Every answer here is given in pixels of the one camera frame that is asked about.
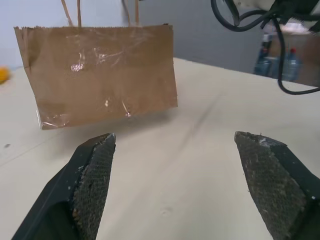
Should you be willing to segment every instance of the white wall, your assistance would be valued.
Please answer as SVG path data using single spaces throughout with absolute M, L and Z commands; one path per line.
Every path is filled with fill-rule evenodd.
M 73 24 L 77 0 L 65 0 Z M 83 26 L 123 26 L 121 0 L 81 0 Z M 61 0 L 0 0 L 0 66 L 22 66 L 14 27 L 67 26 Z

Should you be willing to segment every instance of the plastic bottle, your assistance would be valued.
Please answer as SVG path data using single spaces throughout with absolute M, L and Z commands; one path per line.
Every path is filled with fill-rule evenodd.
M 295 82 L 298 78 L 299 69 L 301 66 L 300 60 L 297 58 L 296 49 L 291 48 L 288 60 L 287 60 L 287 69 L 286 76 L 284 80 L 288 82 Z
M 279 72 L 279 61 L 280 58 L 277 57 L 273 63 L 271 77 L 273 79 L 278 79 Z M 298 78 L 299 69 L 301 66 L 300 60 L 297 58 L 296 49 L 291 48 L 290 53 L 285 54 L 283 70 L 282 70 L 282 80 L 288 82 L 295 82 Z
M 255 67 L 254 67 L 255 75 L 260 75 L 265 77 L 268 75 L 271 67 L 271 62 L 265 59 L 267 55 L 268 55 L 268 50 L 263 47 L 259 53 L 257 63 L 255 64 Z

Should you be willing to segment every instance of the brown paper bag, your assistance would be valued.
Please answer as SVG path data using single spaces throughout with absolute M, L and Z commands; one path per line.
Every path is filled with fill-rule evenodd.
M 14 28 L 42 129 L 177 107 L 172 26 L 81 27 L 78 0 L 73 27 L 61 1 L 69 27 Z

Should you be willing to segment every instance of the gray wall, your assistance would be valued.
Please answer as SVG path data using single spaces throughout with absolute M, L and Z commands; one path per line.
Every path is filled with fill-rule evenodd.
M 133 0 L 129 12 L 134 16 Z M 263 32 L 258 26 L 247 32 L 224 28 L 213 14 L 210 0 L 144 0 L 139 2 L 139 12 L 143 25 L 173 25 L 175 57 L 253 72 Z

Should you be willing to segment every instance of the textured rubber pad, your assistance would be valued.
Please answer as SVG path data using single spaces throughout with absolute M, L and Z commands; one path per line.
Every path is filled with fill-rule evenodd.
M 320 180 L 282 142 L 236 132 L 251 197 L 274 240 L 320 239 Z
M 114 134 L 81 144 L 46 184 L 13 240 L 95 240 L 108 194 Z

